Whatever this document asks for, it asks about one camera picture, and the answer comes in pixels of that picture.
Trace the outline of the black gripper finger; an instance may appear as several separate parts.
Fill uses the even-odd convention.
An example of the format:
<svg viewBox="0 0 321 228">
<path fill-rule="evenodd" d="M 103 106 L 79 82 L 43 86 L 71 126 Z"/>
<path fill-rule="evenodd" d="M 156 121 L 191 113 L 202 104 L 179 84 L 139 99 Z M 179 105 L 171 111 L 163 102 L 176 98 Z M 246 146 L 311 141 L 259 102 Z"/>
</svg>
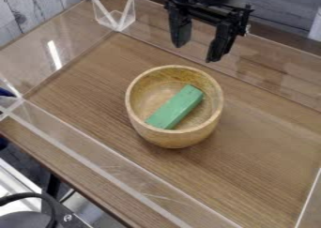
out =
<svg viewBox="0 0 321 228">
<path fill-rule="evenodd" d="M 230 52 L 237 37 L 237 25 L 231 21 L 223 21 L 216 25 L 215 38 L 210 43 L 206 62 L 218 62 L 222 56 Z"/>
<path fill-rule="evenodd" d="M 191 39 L 191 17 L 183 8 L 168 4 L 170 38 L 175 48 L 180 48 Z"/>
</svg>

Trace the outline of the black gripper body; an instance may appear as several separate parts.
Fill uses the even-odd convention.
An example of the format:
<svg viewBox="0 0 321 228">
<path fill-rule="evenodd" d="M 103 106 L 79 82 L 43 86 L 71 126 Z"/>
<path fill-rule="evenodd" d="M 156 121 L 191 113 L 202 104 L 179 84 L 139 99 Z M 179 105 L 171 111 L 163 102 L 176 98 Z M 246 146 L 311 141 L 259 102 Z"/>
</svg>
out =
<svg viewBox="0 0 321 228">
<path fill-rule="evenodd" d="M 237 36 L 249 33 L 253 6 L 242 0 L 167 0 L 164 8 L 170 24 L 176 27 L 190 25 L 195 19 L 212 26 L 230 23 Z"/>
</svg>

